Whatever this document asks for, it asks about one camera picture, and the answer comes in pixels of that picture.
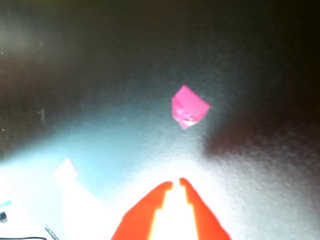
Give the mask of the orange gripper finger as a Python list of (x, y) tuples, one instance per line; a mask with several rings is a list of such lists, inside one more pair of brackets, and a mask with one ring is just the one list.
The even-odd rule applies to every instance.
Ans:
[(123, 217), (114, 232), (113, 240), (147, 240), (153, 225), (156, 210), (162, 208), (165, 193), (173, 183), (166, 181), (151, 190)]
[(186, 199), (193, 207), (197, 237), (199, 240), (231, 240), (217, 217), (202, 200), (198, 192), (186, 178), (180, 178), (179, 184), (185, 188)]

